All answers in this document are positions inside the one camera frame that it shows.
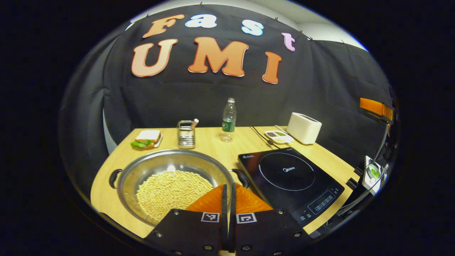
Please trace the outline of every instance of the metal mesh cup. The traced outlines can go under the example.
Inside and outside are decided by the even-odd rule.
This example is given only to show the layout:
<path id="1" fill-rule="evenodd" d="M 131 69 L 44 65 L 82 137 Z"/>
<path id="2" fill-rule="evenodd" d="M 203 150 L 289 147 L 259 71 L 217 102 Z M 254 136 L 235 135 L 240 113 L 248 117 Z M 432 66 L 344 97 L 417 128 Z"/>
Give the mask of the metal mesh cup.
<path id="1" fill-rule="evenodd" d="M 193 121 L 182 120 L 177 123 L 177 140 L 179 148 L 195 148 L 196 133 L 195 128 L 191 128 Z"/>

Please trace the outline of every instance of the beans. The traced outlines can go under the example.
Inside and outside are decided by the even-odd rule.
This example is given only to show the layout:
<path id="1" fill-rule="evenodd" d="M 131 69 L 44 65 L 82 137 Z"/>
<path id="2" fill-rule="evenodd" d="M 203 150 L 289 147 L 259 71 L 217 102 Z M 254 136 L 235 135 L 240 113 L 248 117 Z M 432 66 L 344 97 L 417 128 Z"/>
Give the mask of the beans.
<path id="1" fill-rule="evenodd" d="M 199 174 L 164 171 L 139 185 L 136 198 L 145 213 L 161 221 L 172 208 L 186 209 L 212 189 L 213 185 Z"/>

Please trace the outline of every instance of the black induction cooker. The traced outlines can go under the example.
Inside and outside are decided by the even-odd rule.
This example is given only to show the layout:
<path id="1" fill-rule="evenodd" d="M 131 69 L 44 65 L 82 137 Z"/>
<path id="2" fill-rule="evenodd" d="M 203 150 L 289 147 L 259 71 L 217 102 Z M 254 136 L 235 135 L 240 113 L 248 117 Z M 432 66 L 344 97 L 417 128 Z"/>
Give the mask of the black induction cooker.
<path id="1" fill-rule="evenodd" d="M 303 227 L 323 213 L 344 187 L 293 148 L 241 154 L 246 175 L 259 196 L 284 209 Z"/>

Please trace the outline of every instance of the pot handle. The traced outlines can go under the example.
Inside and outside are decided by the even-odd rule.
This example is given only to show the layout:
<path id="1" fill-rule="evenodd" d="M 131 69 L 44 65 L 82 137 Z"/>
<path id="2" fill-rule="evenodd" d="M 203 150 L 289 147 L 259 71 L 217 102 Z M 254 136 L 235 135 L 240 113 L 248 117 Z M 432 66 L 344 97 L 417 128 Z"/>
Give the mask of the pot handle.
<path id="1" fill-rule="evenodd" d="M 121 169 L 117 169 L 115 171 L 112 172 L 111 176 L 109 177 L 109 185 L 111 185 L 111 188 L 113 189 L 117 189 L 115 186 L 114 186 L 114 182 L 115 180 L 117 179 L 117 174 L 121 172 Z"/>
<path id="2" fill-rule="evenodd" d="M 235 174 L 237 174 L 238 180 L 240 180 L 242 185 L 247 189 L 248 186 L 250 185 L 250 182 L 249 182 L 246 174 L 243 173 L 243 171 L 241 171 L 239 169 L 232 169 L 232 171 L 235 172 Z"/>

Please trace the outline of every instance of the plastic bottle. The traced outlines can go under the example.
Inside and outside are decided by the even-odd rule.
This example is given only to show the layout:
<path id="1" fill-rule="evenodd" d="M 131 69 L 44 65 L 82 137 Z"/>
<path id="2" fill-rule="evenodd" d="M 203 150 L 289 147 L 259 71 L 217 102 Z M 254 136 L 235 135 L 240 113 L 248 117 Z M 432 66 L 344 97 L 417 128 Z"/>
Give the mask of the plastic bottle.
<path id="1" fill-rule="evenodd" d="M 221 140 L 224 142 L 230 142 L 233 140 L 235 121 L 237 119 L 237 110 L 234 103 L 234 98 L 228 98 L 227 104 L 224 107 L 221 137 Z"/>

